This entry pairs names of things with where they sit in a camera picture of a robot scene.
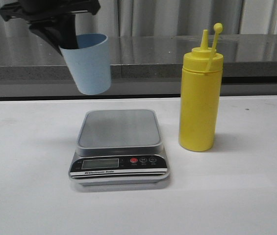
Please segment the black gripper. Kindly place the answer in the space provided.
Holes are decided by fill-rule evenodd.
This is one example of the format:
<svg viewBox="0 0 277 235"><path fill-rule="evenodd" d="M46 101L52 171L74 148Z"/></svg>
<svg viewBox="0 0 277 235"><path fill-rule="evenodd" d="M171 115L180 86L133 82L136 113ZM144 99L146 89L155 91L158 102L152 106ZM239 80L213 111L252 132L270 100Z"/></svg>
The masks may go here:
<svg viewBox="0 0 277 235"><path fill-rule="evenodd" d="M101 5L98 0L18 0L0 8L4 21L24 19L29 22L50 20L57 21L33 23L29 31L51 45L61 56L61 48L77 49L75 15L91 13L96 15Z"/></svg>

